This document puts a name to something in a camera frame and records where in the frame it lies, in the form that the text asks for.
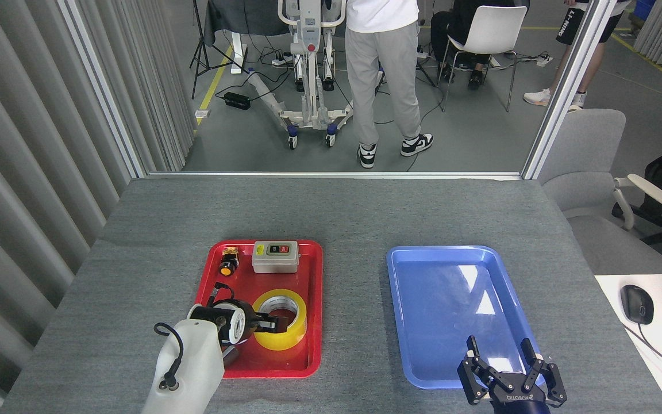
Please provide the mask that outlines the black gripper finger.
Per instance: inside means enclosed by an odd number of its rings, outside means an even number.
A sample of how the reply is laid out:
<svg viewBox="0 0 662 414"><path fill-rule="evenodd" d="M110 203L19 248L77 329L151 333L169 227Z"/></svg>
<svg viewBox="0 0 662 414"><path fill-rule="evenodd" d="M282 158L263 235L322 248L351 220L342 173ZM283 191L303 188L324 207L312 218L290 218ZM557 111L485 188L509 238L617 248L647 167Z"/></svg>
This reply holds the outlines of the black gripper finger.
<svg viewBox="0 0 662 414"><path fill-rule="evenodd" d="M288 319L284 316L259 314L259 332L281 334L287 332Z"/></svg>
<svg viewBox="0 0 662 414"><path fill-rule="evenodd" d="M535 352L529 338L523 338L521 349L526 363L530 366L521 390L526 393L533 392L537 377L542 375L548 388L548 393L545 395L546 403L565 403L567 391L563 386L559 367L554 363L546 363L543 357Z"/></svg>
<svg viewBox="0 0 662 414"><path fill-rule="evenodd" d="M467 348L467 353L458 366L458 375L468 403L477 405L496 387L507 391L507 381L502 374L481 358L475 336L468 336Z"/></svg>

